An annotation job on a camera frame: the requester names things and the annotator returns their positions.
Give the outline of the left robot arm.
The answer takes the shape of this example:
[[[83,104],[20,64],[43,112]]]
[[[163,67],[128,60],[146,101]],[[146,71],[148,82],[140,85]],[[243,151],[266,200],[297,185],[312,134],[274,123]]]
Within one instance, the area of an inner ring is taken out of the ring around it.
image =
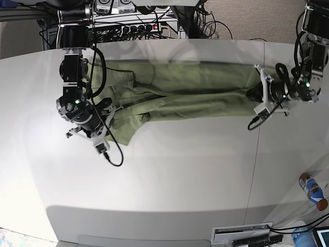
[[[316,102],[321,92],[323,71],[328,63],[328,1],[306,1],[294,46],[295,66],[288,70],[282,63],[275,65],[277,78],[256,64],[261,82],[247,92],[259,105],[252,120],[267,120],[274,112],[289,113],[288,102]]]

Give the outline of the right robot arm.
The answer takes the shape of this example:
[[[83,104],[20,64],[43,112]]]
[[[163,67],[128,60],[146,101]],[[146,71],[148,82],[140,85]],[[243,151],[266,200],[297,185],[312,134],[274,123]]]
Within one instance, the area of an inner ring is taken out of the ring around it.
[[[60,7],[58,11],[57,47],[66,53],[59,68],[63,95],[57,100],[57,111],[63,119],[76,124],[76,128],[67,132],[67,137],[77,135],[90,140],[99,154],[108,156],[106,137],[116,108],[111,98],[93,102],[104,90],[107,79],[105,57],[94,42],[94,7],[94,1],[71,1],[69,7]],[[84,58],[82,52],[88,48],[101,60],[102,82],[95,92],[92,90],[93,69],[88,67],[95,63]]]

